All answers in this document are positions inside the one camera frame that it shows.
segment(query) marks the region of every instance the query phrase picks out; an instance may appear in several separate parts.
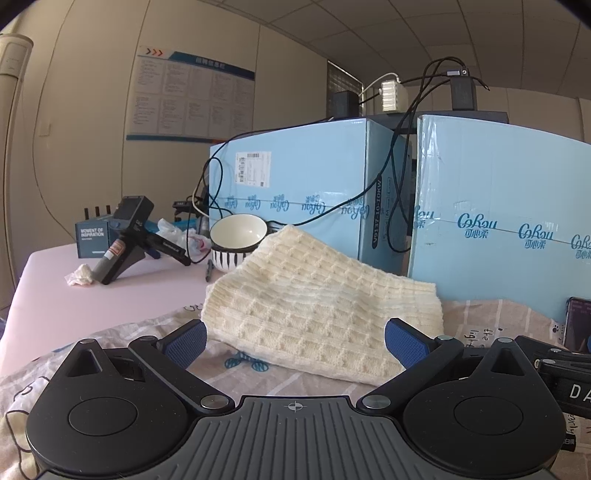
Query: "window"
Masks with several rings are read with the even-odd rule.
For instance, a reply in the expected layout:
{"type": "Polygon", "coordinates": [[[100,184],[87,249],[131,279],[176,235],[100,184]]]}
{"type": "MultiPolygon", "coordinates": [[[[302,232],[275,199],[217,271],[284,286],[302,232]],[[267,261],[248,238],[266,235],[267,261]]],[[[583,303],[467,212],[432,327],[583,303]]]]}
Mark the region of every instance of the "window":
{"type": "MultiPolygon", "coordinates": [[[[358,79],[338,68],[334,63],[329,62],[326,73],[326,116],[330,116],[331,93],[350,90],[357,94],[363,90],[363,83],[358,79]]],[[[359,106],[359,114],[362,115],[362,107],[359,106]]]]}

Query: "table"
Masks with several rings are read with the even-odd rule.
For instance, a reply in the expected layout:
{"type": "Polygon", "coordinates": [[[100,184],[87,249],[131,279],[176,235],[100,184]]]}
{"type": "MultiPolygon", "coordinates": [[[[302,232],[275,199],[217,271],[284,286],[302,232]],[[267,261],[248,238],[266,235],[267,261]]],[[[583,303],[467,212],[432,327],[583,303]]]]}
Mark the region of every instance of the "table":
{"type": "MultiPolygon", "coordinates": [[[[185,267],[166,255],[158,260],[147,256],[110,285],[67,285],[67,274],[82,263],[93,268],[98,261],[78,258],[75,244],[31,254],[0,340],[0,377],[94,332],[205,299],[207,262],[185,267]]],[[[212,281],[220,275],[214,271],[212,281]]]]}

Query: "black cable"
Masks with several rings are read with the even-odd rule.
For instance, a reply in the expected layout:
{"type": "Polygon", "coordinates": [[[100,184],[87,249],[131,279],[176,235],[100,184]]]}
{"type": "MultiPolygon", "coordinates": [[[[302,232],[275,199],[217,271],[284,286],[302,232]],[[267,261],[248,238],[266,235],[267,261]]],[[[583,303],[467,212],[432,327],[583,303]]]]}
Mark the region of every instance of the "black cable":
{"type": "MultiPolygon", "coordinates": [[[[322,218],[324,215],[328,215],[330,212],[334,212],[337,208],[340,208],[340,207],[342,207],[344,205],[347,205],[348,203],[350,203],[350,202],[352,202],[354,200],[357,200],[358,198],[362,197],[367,192],[369,192],[371,190],[371,188],[377,183],[377,181],[380,178],[380,176],[382,175],[382,173],[384,173],[384,171],[386,170],[386,167],[388,166],[388,162],[389,162],[389,159],[390,159],[390,155],[392,155],[392,148],[393,148],[394,144],[396,143],[396,139],[398,138],[398,136],[400,134],[400,130],[402,128],[402,125],[404,124],[404,121],[406,120],[406,118],[409,115],[409,113],[410,113],[410,109],[406,111],[406,113],[402,116],[402,118],[398,122],[398,125],[394,129],[394,134],[392,135],[392,141],[391,141],[391,144],[390,144],[389,153],[388,153],[388,156],[386,157],[386,161],[384,162],[384,165],[382,166],[382,168],[380,169],[380,171],[378,172],[378,174],[375,176],[375,178],[372,180],[372,182],[368,186],[366,186],[361,193],[357,194],[356,196],[354,196],[354,197],[352,197],[350,199],[345,200],[344,202],[339,203],[338,205],[335,205],[335,206],[331,207],[330,209],[326,210],[325,212],[323,212],[323,213],[321,213],[319,215],[316,215],[316,216],[314,216],[312,218],[309,218],[309,219],[307,219],[307,220],[305,220],[303,222],[294,223],[293,225],[294,226],[302,226],[302,225],[306,225],[307,223],[313,222],[314,220],[318,220],[319,218],[322,218]]],[[[269,220],[267,223],[275,223],[277,225],[283,225],[283,226],[287,225],[286,223],[279,222],[277,220],[269,220]]]]}
{"type": "MultiPolygon", "coordinates": [[[[412,125],[414,116],[417,113],[417,108],[419,103],[421,103],[428,95],[431,94],[431,92],[433,92],[435,89],[437,89],[438,87],[440,87],[441,85],[444,85],[445,83],[449,82],[449,79],[444,80],[438,84],[436,84],[435,86],[431,87],[428,91],[426,91],[425,94],[423,94],[422,96],[417,96],[417,98],[419,98],[419,101],[410,108],[412,108],[411,114],[409,116],[408,119],[408,124],[412,125]]],[[[406,212],[404,211],[404,205],[402,204],[402,186],[404,184],[404,178],[405,178],[405,173],[406,173],[406,168],[407,168],[407,163],[408,163],[408,147],[410,144],[410,135],[407,134],[406,140],[405,140],[405,145],[404,145],[404,157],[403,157],[403,161],[402,161],[402,172],[401,172],[401,177],[400,177],[400,184],[398,184],[398,179],[397,179],[397,175],[396,175],[396,168],[394,165],[394,154],[392,153],[392,155],[389,155],[389,159],[391,161],[391,165],[392,165],[392,177],[394,179],[394,189],[396,190],[396,200],[394,201],[394,204],[392,205],[392,209],[390,212],[390,216],[388,217],[388,222],[386,223],[386,240],[388,242],[388,246],[395,252],[398,254],[403,254],[406,253],[410,250],[410,247],[399,250],[396,247],[393,246],[392,244],[392,239],[390,237],[390,227],[392,225],[392,218],[394,217],[394,213],[396,211],[396,207],[398,205],[400,205],[400,212],[402,214],[402,218],[404,219],[404,222],[406,223],[407,226],[410,226],[412,224],[411,221],[411,211],[409,210],[408,215],[406,214],[406,212]]]]}
{"type": "Polygon", "coordinates": [[[400,82],[401,85],[410,82],[416,82],[417,80],[421,80],[423,78],[436,78],[436,77],[447,77],[445,73],[434,73],[433,75],[427,75],[426,77],[413,77],[411,79],[406,79],[403,82],[400,82]]]}
{"type": "MultiPolygon", "coordinates": [[[[438,88],[439,86],[447,83],[450,81],[450,79],[448,78],[447,80],[444,80],[443,82],[440,82],[439,84],[435,85],[434,87],[432,87],[427,93],[425,93],[423,96],[421,96],[421,94],[424,92],[424,89],[429,86],[429,84],[431,83],[431,81],[433,80],[433,78],[440,76],[439,74],[436,74],[435,72],[437,72],[437,70],[439,69],[439,67],[441,66],[441,64],[445,61],[445,60],[450,60],[453,59],[454,61],[458,61],[458,63],[463,65],[463,62],[459,59],[457,59],[456,57],[443,57],[441,59],[436,59],[433,60],[431,62],[429,62],[425,69],[423,70],[423,75],[420,77],[421,79],[421,86],[419,88],[419,91],[417,93],[417,96],[415,97],[415,99],[413,100],[411,106],[408,108],[408,111],[411,111],[411,115],[410,118],[408,120],[408,124],[412,125],[413,124],[413,120],[414,117],[416,115],[417,112],[417,108],[418,105],[424,100],[424,98],[426,98],[433,90],[435,90],[436,88],[438,88]],[[431,65],[433,65],[434,63],[437,63],[437,65],[435,66],[435,68],[433,69],[433,74],[428,75],[427,72],[429,70],[429,67],[431,65]]],[[[410,210],[408,212],[408,216],[405,214],[404,212],[404,205],[402,205],[402,185],[404,183],[404,177],[405,177],[405,172],[406,172],[406,167],[407,167],[407,162],[408,162],[408,146],[410,143],[410,135],[407,133],[406,136],[406,141],[405,141],[405,147],[404,147],[404,159],[402,161],[402,173],[401,173],[401,178],[400,178],[400,185],[398,185],[398,179],[397,179],[397,175],[396,175],[396,168],[395,168],[395,164],[394,164],[394,152],[391,151],[388,154],[388,157],[391,159],[392,162],[392,176],[394,179],[394,187],[396,189],[396,201],[394,202],[394,205],[392,207],[392,211],[390,213],[390,216],[388,218],[388,222],[386,225],[386,238],[388,241],[388,246],[396,253],[406,253],[410,250],[410,247],[404,249],[404,250],[398,250],[396,249],[396,247],[394,247],[392,245],[392,241],[390,238],[390,226],[392,224],[392,217],[394,216],[396,207],[398,206],[398,204],[400,204],[400,212],[402,214],[402,218],[405,220],[405,223],[407,224],[407,227],[410,228],[412,223],[410,222],[410,217],[411,217],[411,213],[410,210]]]]}
{"type": "Polygon", "coordinates": [[[378,93],[376,93],[375,95],[372,95],[371,97],[369,97],[369,98],[366,98],[366,99],[365,99],[363,102],[359,102],[359,104],[360,104],[360,105],[363,105],[364,103],[367,103],[367,102],[369,102],[370,100],[373,100],[374,98],[376,98],[377,96],[380,96],[380,95],[381,95],[381,93],[380,93],[380,92],[378,92],[378,93]]]}
{"type": "Polygon", "coordinates": [[[279,127],[279,128],[263,128],[260,130],[253,130],[250,132],[243,132],[241,134],[238,135],[234,135],[232,138],[229,138],[228,140],[226,140],[224,143],[222,143],[222,145],[219,146],[219,148],[213,153],[213,155],[211,157],[209,157],[207,159],[207,161],[205,162],[205,165],[203,166],[203,170],[201,172],[201,177],[199,178],[199,182],[197,183],[197,189],[196,192],[199,191],[199,186],[201,185],[201,182],[203,182],[205,184],[205,172],[207,170],[207,167],[209,166],[210,162],[212,160],[217,160],[219,165],[220,165],[220,182],[217,186],[217,192],[214,196],[211,195],[211,192],[208,191],[208,196],[209,196],[209,200],[211,200],[211,204],[215,205],[215,209],[218,210],[220,212],[220,217],[223,218],[222,212],[228,212],[230,215],[233,215],[233,212],[231,210],[228,210],[227,208],[221,208],[216,199],[217,199],[217,194],[219,193],[220,189],[222,188],[222,179],[223,179],[223,165],[222,162],[219,160],[219,158],[216,157],[216,155],[219,153],[219,151],[225,147],[226,145],[228,145],[232,140],[235,140],[237,138],[240,137],[244,137],[245,135],[254,135],[254,134],[261,134],[261,133],[265,133],[265,132],[274,132],[274,131],[278,131],[278,130],[285,130],[287,128],[297,128],[297,127],[306,127],[308,125],[315,125],[315,124],[319,124],[322,122],[326,122],[331,120],[332,117],[327,117],[327,118],[322,118],[320,120],[315,120],[313,122],[308,122],[305,124],[299,124],[299,125],[292,125],[290,127],[279,127]]]}

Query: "bowl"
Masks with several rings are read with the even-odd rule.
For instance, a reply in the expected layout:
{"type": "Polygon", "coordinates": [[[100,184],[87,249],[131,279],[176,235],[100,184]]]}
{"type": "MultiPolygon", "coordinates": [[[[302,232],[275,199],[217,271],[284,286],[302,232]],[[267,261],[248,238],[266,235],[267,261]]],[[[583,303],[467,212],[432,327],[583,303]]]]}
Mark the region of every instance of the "bowl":
{"type": "Polygon", "coordinates": [[[249,213],[237,213],[218,220],[209,231],[213,266],[223,272],[234,270],[255,251],[267,233],[267,223],[249,213]]]}

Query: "light blue cardboard box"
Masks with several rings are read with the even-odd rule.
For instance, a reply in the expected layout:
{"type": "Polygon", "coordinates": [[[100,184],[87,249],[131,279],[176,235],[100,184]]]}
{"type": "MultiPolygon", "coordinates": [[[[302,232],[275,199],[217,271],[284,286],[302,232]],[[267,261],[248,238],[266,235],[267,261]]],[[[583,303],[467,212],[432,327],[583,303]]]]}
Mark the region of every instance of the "light blue cardboard box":
{"type": "Polygon", "coordinates": [[[591,298],[591,145],[423,116],[408,275],[443,300],[508,299],[564,323],[591,298]]]}
{"type": "MultiPolygon", "coordinates": [[[[391,130],[366,119],[325,122],[234,140],[217,154],[223,164],[217,201],[233,213],[252,213],[266,221],[302,222],[362,192],[384,165],[391,140],[391,130]]],[[[211,153],[217,148],[214,145],[211,153]]],[[[394,148],[399,180],[403,156],[404,140],[400,138],[394,148]]],[[[407,209],[410,174],[409,160],[402,187],[402,203],[407,209]]],[[[219,180],[219,165],[212,161],[212,194],[219,180]]],[[[395,194],[388,166],[364,197],[301,228],[349,257],[399,273],[402,255],[389,248],[385,230],[395,194]]],[[[217,210],[210,208],[210,214],[213,220],[219,219],[217,210]]],[[[405,235],[406,224],[397,209],[391,224],[391,240],[397,249],[403,249],[405,235]]]]}

